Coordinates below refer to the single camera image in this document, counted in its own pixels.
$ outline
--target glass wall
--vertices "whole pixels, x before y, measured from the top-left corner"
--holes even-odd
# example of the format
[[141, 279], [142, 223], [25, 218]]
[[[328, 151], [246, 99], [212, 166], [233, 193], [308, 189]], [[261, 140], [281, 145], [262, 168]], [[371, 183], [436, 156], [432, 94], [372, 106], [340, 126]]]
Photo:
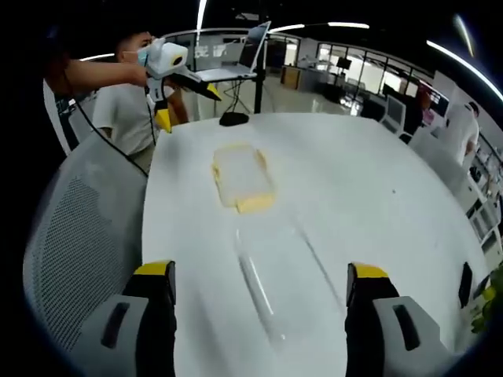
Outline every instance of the glass wall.
[[337, 63], [339, 62], [339, 59], [345, 58], [346, 54], [347, 47], [332, 46], [332, 49], [330, 50], [330, 73], [338, 75], [341, 72], [342, 68], [337, 67]]
[[362, 78], [360, 79], [365, 85], [365, 90], [374, 94], [379, 93], [385, 65], [386, 57], [377, 55], [376, 53], [367, 53], [365, 63], [363, 64]]
[[[431, 84], [433, 78], [390, 57], [346, 46], [318, 44], [317, 69], [338, 75], [337, 82], [354, 86], [357, 92], [385, 95], [388, 90], [415, 97], [420, 80]], [[341, 58], [351, 61], [349, 69], [337, 67]]]
[[299, 55], [299, 39], [282, 37], [280, 35], [270, 35], [269, 39], [274, 39], [286, 44], [284, 65], [291, 65], [295, 67], [297, 65]]
[[299, 40], [286, 38], [285, 65], [295, 66], [297, 64], [297, 52], [299, 51]]
[[323, 43], [318, 45], [317, 58], [320, 60], [320, 63], [316, 65], [316, 69], [319, 69], [320, 71], [326, 71], [328, 69], [330, 61], [330, 48], [330, 45]]
[[357, 88], [365, 86], [365, 84], [360, 82], [360, 75], [362, 74], [363, 65], [365, 63], [365, 51], [362, 49], [350, 48], [347, 51], [347, 59], [351, 62], [351, 64], [349, 69], [343, 70], [343, 73], [346, 74], [346, 82]]

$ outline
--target face mask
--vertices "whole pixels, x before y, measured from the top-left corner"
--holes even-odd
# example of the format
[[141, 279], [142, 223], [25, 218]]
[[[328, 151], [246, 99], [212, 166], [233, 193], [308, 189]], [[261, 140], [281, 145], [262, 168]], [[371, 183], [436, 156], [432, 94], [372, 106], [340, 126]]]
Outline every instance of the face mask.
[[147, 63], [147, 56], [148, 54], [148, 47], [143, 47], [138, 50], [138, 64], [140, 64], [142, 67], [144, 67]]

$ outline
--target black base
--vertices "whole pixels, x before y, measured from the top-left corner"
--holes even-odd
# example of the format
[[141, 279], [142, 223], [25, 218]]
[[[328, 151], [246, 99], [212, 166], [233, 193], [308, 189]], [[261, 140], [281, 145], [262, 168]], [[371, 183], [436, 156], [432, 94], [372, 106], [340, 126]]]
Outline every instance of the black base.
[[248, 123], [250, 117], [241, 112], [226, 112], [220, 118], [220, 126], [231, 127], [238, 124]]

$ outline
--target desk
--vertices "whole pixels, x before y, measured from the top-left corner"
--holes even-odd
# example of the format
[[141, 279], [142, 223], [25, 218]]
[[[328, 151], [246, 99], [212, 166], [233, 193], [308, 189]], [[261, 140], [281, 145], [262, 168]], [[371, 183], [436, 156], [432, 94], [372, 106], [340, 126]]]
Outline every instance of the desk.
[[326, 350], [325, 338], [307, 337], [278, 351], [260, 324], [233, 245], [240, 215], [220, 203], [210, 168], [215, 149], [238, 142], [263, 151], [275, 205], [295, 213], [340, 297], [347, 263], [378, 265], [453, 347], [463, 263], [473, 287], [488, 271], [463, 210], [426, 163], [371, 119], [259, 114], [230, 128], [209, 119], [160, 135], [145, 199], [143, 262], [177, 262], [178, 375], [275, 375], [278, 365], [293, 365], [288, 376], [345, 374], [345, 306], [326, 328]]
[[294, 90], [316, 93], [329, 79], [329, 74], [315, 68], [298, 68], [284, 65], [281, 69], [281, 84]]

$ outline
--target mesh office chair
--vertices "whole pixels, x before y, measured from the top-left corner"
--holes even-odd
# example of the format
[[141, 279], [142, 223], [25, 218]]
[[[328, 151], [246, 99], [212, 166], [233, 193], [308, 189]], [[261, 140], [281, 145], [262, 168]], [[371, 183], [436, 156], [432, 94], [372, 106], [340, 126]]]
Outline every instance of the mesh office chair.
[[415, 151], [458, 199], [463, 185], [468, 185], [468, 172], [444, 148], [441, 141], [427, 129], [419, 128], [414, 133], [409, 147]]
[[81, 323], [141, 265], [146, 178], [92, 133], [44, 193], [24, 256], [28, 305], [69, 357]]
[[406, 122], [406, 109], [407, 107], [402, 102], [388, 94], [384, 117], [380, 120], [380, 123], [398, 137], [402, 135], [412, 137], [403, 130]]

